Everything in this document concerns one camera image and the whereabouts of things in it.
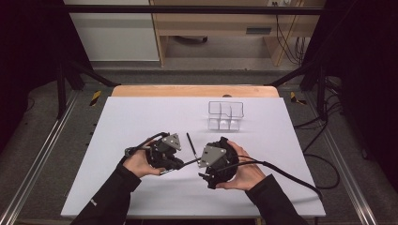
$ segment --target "person's left hand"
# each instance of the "person's left hand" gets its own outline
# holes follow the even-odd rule
[[[151,165],[148,164],[146,160],[145,150],[138,150],[132,155],[128,157],[123,166],[126,167],[129,171],[133,172],[138,178],[143,176],[152,174],[152,175],[161,175],[161,172],[165,171],[164,168],[155,169]]]

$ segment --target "wooden cabinet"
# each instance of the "wooden cabinet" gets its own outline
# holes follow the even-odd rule
[[[266,7],[270,6],[270,0],[150,0],[150,4],[154,6]],[[325,0],[291,0],[289,5],[284,4],[284,6],[323,7],[324,4]],[[153,14],[152,17],[162,65],[170,36],[262,36],[268,48],[265,51],[269,51],[274,66],[281,63],[284,54],[283,47],[286,48],[282,36],[309,38],[319,18],[319,16],[278,16],[280,31],[277,34],[275,15],[158,13]]]

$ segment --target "person's right hand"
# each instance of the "person's right hand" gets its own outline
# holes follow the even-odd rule
[[[242,147],[231,141],[228,141],[228,144],[237,151],[238,156],[244,156],[239,157],[239,162],[252,161],[246,158],[249,154]],[[266,176],[256,164],[238,166],[234,179],[229,182],[219,183],[216,188],[250,190],[264,178]]]

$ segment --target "yellow and black tape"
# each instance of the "yellow and black tape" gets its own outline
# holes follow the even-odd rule
[[[306,100],[298,100],[296,98],[296,95],[294,92],[290,92],[290,101],[301,104],[301,105],[307,105],[307,101]]]
[[[96,93],[94,93],[93,98],[91,99],[90,106],[95,106],[99,98],[100,98],[100,91],[96,91]]]

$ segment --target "gray carpet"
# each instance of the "gray carpet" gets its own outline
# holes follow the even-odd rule
[[[262,84],[274,81],[283,76],[283,71],[212,71],[187,72],[180,71],[103,71],[119,83],[201,83],[201,84]],[[101,109],[111,89],[85,78],[88,82],[84,91],[80,92],[76,106],[70,119],[64,126],[61,136],[56,142],[52,153],[38,178],[31,194],[26,200],[18,220],[46,219],[65,220],[60,212],[85,150],[95,131],[95,124],[100,118]],[[96,106],[89,106],[96,90],[102,90]],[[309,105],[301,105],[290,101],[290,92],[297,91],[296,86],[284,86],[279,89],[285,99],[293,124],[300,124],[314,118]],[[0,210],[4,211],[17,191],[24,175],[29,170],[38,150],[50,132],[57,110],[56,86],[51,82],[31,93],[35,100],[33,108],[27,112],[14,137],[0,157]],[[298,99],[304,99],[296,92]],[[328,128],[344,154],[344,159],[355,175],[363,194],[369,203],[378,224],[398,224],[398,195],[392,189],[376,162],[364,160],[360,147],[355,139],[345,116],[334,113],[330,116]],[[319,131],[320,127],[297,130],[298,140],[304,148]],[[308,153],[330,159],[328,147],[322,136],[309,148]],[[314,181],[319,186],[328,186],[335,181],[333,170],[326,164],[313,158],[307,158]],[[353,204],[341,183],[337,188],[322,190],[326,217],[319,224],[361,224]]]

